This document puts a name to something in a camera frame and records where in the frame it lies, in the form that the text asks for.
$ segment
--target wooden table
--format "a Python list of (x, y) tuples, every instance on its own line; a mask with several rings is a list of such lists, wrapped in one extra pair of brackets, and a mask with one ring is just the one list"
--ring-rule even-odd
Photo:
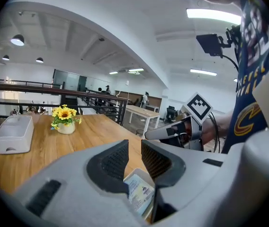
[(35, 129), (30, 152), (0, 155), (0, 188), (8, 193), (13, 193), (24, 181), (59, 157), (117, 140), (129, 140), (129, 161), (124, 176), (135, 168), (146, 171), (141, 160), (141, 139), (103, 114), (78, 115), (82, 124), (76, 123), (76, 131), (71, 135), (50, 130), (51, 116), (32, 117)]
[(145, 127), (144, 127), (144, 131), (143, 131), (143, 135), (142, 135), (142, 139), (145, 139), (145, 133), (148, 129), (148, 125), (149, 125), (149, 121), (150, 119), (153, 118), (157, 118), (157, 122), (155, 123), (155, 129), (158, 127), (159, 124), (159, 120), (160, 120), (160, 114), (156, 113), (154, 111), (150, 111), (147, 109), (143, 109), (134, 105), (127, 105), (126, 106), (126, 111), (130, 112), (130, 117), (129, 117), (129, 123), (131, 123), (131, 118), (133, 117), (133, 114), (137, 114), (141, 117), (146, 118), (146, 123), (145, 123)]

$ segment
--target metal railing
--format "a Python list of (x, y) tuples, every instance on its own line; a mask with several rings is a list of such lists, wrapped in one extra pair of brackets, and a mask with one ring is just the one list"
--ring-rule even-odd
[[(43, 93), (51, 95), (61, 95), (60, 105), (67, 104), (69, 108), (92, 108), (97, 113), (104, 114), (123, 125), (123, 119), (126, 111), (127, 98), (117, 98), (108, 94), (98, 93), (85, 93), (79, 91), (71, 91), (50, 87), (34, 87), (18, 84), (6, 84), (0, 83), (0, 91), (15, 91), (15, 92), (31, 92), (31, 93)], [(66, 103), (66, 96), (79, 97), (83, 101), (88, 101), (87, 106), (83, 105), (69, 105)], [(59, 105), (51, 104), (35, 104), (35, 103), (11, 103), (0, 102), (0, 105), (16, 105), (16, 106), (38, 106), (38, 107), (58, 107)], [(8, 115), (0, 115), (0, 118), (8, 118)]]
[(44, 82), (36, 82), (36, 81), (18, 81), (18, 80), (0, 79), (0, 84), (14, 84), (14, 85), (23, 85), (23, 86), (61, 88), (60, 84), (44, 83)]

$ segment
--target chair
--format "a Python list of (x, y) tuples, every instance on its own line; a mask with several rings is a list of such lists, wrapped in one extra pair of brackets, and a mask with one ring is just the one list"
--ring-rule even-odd
[(176, 118), (176, 110), (172, 106), (168, 106), (167, 114), (166, 114), (166, 122), (172, 123), (173, 120)]

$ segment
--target yellow flower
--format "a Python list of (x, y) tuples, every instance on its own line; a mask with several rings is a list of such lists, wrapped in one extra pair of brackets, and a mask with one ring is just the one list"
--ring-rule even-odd
[(61, 107), (55, 108), (55, 109), (53, 110), (53, 117), (57, 116), (57, 114), (58, 114), (61, 110), (62, 110)]
[(71, 108), (70, 111), (71, 111), (71, 113), (72, 113), (73, 116), (75, 116), (77, 114), (77, 110), (75, 110), (75, 109), (72, 109)]
[(70, 119), (72, 117), (72, 113), (70, 112), (69, 109), (64, 108), (59, 111), (58, 116), (59, 116), (59, 119), (61, 120)]

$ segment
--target flower pot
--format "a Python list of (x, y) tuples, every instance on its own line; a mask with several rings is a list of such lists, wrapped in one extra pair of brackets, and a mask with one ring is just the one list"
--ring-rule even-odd
[(75, 131), (74, 122), (72, 122), (69, 126), (65, 126), (63, 123), (58, 124), (58, 132), (61, 134), (72, 134)]

